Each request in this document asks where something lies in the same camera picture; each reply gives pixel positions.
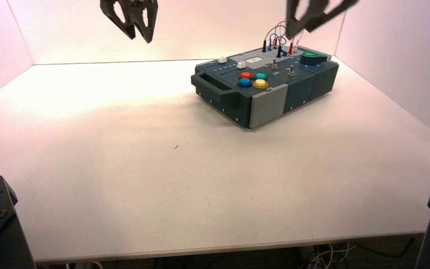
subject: white button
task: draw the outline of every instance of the white button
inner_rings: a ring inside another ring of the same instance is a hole
[[[246,68],[246,63],[245,63],[245,62],[239,62],[239,63],[236,65],[236,67],[237,67],[238,69]]]
[[[226,63],[227,62],[227,58],[226,57],[222,57],[220,59],[218,59],[219,63]]]

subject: green knob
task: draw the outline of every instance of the green knob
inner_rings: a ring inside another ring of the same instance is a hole
[[[300,62],[302,64],[306,65],[315,65],[322,62],[327,61],[327,55],[326,54],[320,54],[315,52],[304,52],[301,54],[301,60]]]

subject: blue button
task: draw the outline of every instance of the blue button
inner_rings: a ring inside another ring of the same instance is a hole
[[[251,87],[251,80],[249,78],[242,78],[239,80],[238,86],[243,88]]]
[[[266,80],[266,74],[265,73],[257,73],[256,79],[257,80]]]

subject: floor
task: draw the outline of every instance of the floor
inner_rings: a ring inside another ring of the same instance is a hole
[[[386,238],[374,238],[361,240],[359,243],[364,247],[369,247],[378,252],[389,255],[398,255],[405,246],[408,245],[410,236],[391,236]],[[415,236],[414,240],[406,253],[400,258],[383,257],[379,254],[367,251],[359,246],[349,251],[347,262],[341,262],[336,265],[332,264],[329,268],[365,268],[365,269],[408,269],[414,268],[419,249],[422,242],[422,236]],[[344,249],[346,243],[334,245],[334,249]],[[218,269],[218,268],[306,268],[306,257],[312,252],[313,247],[302,248],[283,248],[283,249],[266,249],[260,251],[244,251],[232,253],[202,254],[193,256],[165,257],[165,258],[148,258],[133,259],[126,261],[106,261],[101,262],[104,269]],[[329,250],[328,246],[322,246],[320,251]],[[334,260],[342,258],[343,253],[334,256]],[[65,268],[63,265],[46,267],[48,269]],[[71,265],[74,269],[94,269],[98,268],[92,264]]]

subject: sticker label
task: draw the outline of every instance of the sticker label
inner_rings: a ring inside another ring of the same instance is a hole
[[[262,60],[263,59],[261,59],[260,57],[255,57],[255,58],[248,59],[246,61],[249,62],[249,63],[256,63],[256,62],[259,62],[259,61],[262,61]]]

